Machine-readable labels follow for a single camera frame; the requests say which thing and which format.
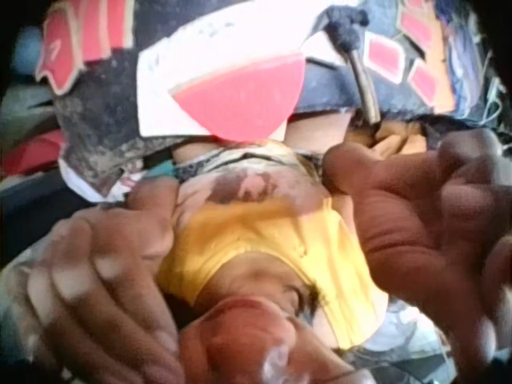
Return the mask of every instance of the hand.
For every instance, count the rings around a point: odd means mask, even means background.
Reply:
[[[376,284],[446,333],[462,378],[486,366],[497,332],[510,332],[512,165],[498,152],[495,136],[476,130],[437,152],[382,161],[342,144],[324,157],[326,184],[354,200]]]
[[[173,243],[178,184],[138,184],[128,210],[93,208],[52,229],[27,290],[45,347],[86,382],[181,383],[178,334],[153,274]]]

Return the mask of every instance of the red patch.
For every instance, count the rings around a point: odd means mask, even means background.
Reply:
[[[425,52],[430,49],[434,38],[432,28],[423,18],[402,8],[398,13],[398,28]]]
[[[425,5],[423,0],[406,0],[407,8],[412,10],[425,10]]]
[[[82,0],[80,27],[85,62],[108,58],[107,0]]]
[[[398,43],[380,35],[366,33],[364,62],[384,78],[396,84],[402,82],[405,53]]]
[[[268,138],[293,113],[304,83],[302,54],[256,62],[171,96],[213,136],[236,142]]]
[[[71,88],[82,66],[76,28],[69,3],[59,2],[50,8],[43,25],[42,52],[35,77],[39,81],[46,76],[59,95]]]
[[[407,81],[425,104],[434,106],[438,82],[423,60],[416,59]]]
[[[132,46],[133,0],[108,1],[108,31],[110,48]]]

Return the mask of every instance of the cable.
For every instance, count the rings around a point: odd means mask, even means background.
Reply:
[[[498,105],[498,109],[496,110],[496,112],[494,112],[494,114],[492,114],[491,116],[487,117],[489,111],[490,111],[490,107],[493,105],[493,103],[496,103]],[[496,118],[498,118],[498,116],[500,115],[500,113],[503,111],[503,104],[501,102],[501,100],[499,100],[498,98],[495,99],[495,100],[491,100],[487,106],[486,106],[486,109],[484,110],[484,113],[483,113],[483,120],[480,122],[480,125],[481,126],[484,126],[485,124],[487,124],[488,122],[492,122],[493,120],[495,120]]]

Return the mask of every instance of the red fabric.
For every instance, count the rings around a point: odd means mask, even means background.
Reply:
[[[400,52],[383,40],[370,41],[368,59],[393,78],[400,75]]]
[[[425,3],[423,0],[407,0],[406,4],[409,8],[415,10],[423,10],[425,7]]]
[[[37,136],[10,151],[2,160],[2,169],[8,176],[48,170],[57,163],[64,142],[60,130]]]
[[[293,113],[305,70],[304,56],[291,54],[220,74],[171,96],[214,136],[260,140]]]
[[[432,106],[435,101],[438,84],[436,78],[428,71],[424,65],[417,65],[415,71],[410,75],[410,83],[414,90],[425,101],[428,106]]]
[[[101,2],[102,0],[86,0],[82,11],[83,17],[80,18],[84,62],[106,58],[105,52],[102,51]]]
[[[108,0],[108,30],[110,48],[125,45],[126,0]]]
[[[430,24],[419,16],[404,10],[400,16],[400,29],[409,36],[424,51],[432,44],[432,29]]]
[[[72,10],[65,3],[50,9],[43,28],[42,52],[36,69],[36,78],[40,80],[47,76],[57,94],[66,91],[78,74],[69,12]]]

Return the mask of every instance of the yellow shirt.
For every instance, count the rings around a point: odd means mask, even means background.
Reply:
[[[371,280],[358,240],[330,199],[303,216],[282,199],[206,204],[176,234],[158,283],[193,305],[226,262],[249,251],[275,256],[305,284],[318,287],[320,306],[341,348],[361,344],[381,324],[387,295]]]

